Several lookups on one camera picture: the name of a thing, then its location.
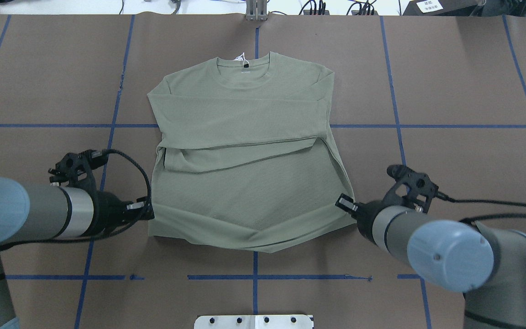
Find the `green long-sleeve shirt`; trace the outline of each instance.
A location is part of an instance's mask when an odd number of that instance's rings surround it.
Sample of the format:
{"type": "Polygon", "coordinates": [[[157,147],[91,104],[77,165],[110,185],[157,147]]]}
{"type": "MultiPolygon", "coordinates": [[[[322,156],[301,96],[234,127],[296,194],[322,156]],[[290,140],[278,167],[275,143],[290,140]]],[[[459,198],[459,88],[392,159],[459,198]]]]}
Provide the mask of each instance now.
{"type": "Polygon", "coordinates": [[[163,133],[149,234],[275,252],[354,223],[352,187],[328,119],[334,73],[271,52],[213,58],[148,97],[163,133]]]}

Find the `white tag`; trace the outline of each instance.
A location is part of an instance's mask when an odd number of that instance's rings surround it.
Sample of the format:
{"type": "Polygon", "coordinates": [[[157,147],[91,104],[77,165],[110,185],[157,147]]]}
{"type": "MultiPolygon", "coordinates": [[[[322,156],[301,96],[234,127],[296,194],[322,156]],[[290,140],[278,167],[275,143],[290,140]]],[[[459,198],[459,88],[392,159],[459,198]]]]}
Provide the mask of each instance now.
{"type": "Polygon", "coordinates": [[[238,55],[234,60],[245,60],[245,53],[238,55]]]}
{"type": "Polygon", "coordinates": [[[422,13],[440,11],[444,9],[438,0],[426,0],[418,2],[417,6],[422,13]]]}

